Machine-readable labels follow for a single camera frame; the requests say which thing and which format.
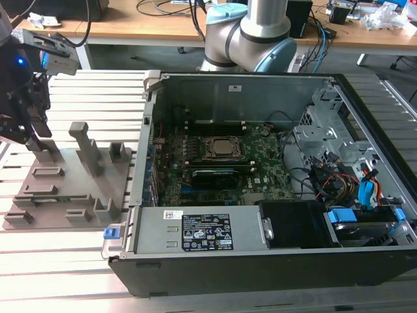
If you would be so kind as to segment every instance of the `blue latch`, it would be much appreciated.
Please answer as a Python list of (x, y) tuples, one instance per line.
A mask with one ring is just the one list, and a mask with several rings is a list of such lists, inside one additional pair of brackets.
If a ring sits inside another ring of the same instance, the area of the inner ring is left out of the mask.
[(405, 213), (402, 209), (400, 209), (400, 208), (395, 209), (394, 214), (398, 218), (398, 222), (401, 222), (402, 220), (405, 220)]
[(352, 209), (347, 209), (347, 208), (332, 209), (327, 214), (332, 224), (358, 222), (358, 219), (356, 218), (356, 215), (354, 214)]
[(371, 197), (373, 193), (373, 183), (371, 181), (361, 181), (359, 184), (358, 200), (367, 210), (373, 210)]
[(105, 228), (104, 229), (104, 239), (119, 239), (120, 238), (120, 228)]

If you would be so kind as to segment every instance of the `black side panel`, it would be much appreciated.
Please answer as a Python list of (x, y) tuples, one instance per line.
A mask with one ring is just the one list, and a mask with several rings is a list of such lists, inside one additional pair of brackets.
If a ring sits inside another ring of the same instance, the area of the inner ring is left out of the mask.
[(414, 201), (417, 201), (417, 177), (414, 175), (409, 165), (404, 161), (404, 158), (399, 154), (397, 148), (395, 148), (352, 85), (347, 81), (346, 77), (340, 74), (333, 75), (333, 77), (336, 79), (341, 90), (365, 124), (367, 131), (372, 135), (391, 167), (401, 179), (401, 182), (404, 184), (407, 191)]
[(417, 251), (109, 261), (136, 297), (378, 285), (417, 267)]

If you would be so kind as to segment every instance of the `sticker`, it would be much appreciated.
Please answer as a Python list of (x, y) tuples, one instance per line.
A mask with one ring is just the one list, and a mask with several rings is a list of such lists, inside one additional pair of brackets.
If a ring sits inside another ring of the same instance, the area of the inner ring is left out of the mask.
[(241, 85), (230, 85), (229, 86), (229, 91), (241, 92), (242, 91), (242, 86)]
[(186, 252), (233, 250), (229, 215), (183, 215), (182, 249)]
[(164, 211), (164, 220), (180, 220), (184, 211)]

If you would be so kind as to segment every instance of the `warning label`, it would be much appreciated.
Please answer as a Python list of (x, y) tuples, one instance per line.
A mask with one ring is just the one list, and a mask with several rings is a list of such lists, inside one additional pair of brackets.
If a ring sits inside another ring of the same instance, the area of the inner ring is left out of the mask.
[(183, 215), (182, 249), (186, 252), (233, 250), (229, 215)]

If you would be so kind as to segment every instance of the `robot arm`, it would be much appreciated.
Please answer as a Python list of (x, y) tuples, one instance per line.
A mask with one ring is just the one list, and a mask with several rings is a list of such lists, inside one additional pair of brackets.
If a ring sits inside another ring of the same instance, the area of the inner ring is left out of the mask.
[(224, 3), (207, 12), (205, 60), (201, 70), (282, 72), (294, 57), (287, 0)]
[[(41, 52), (44, 72), (33, 74), (24, 49)], [(43, 150), (37, 135), (51, 137), (46, 124), (50, 108), (47, 75), (74, 75), (77, 67), (74, 48), (24, 29), (13, 30), (0, 5), (0, 141)]]

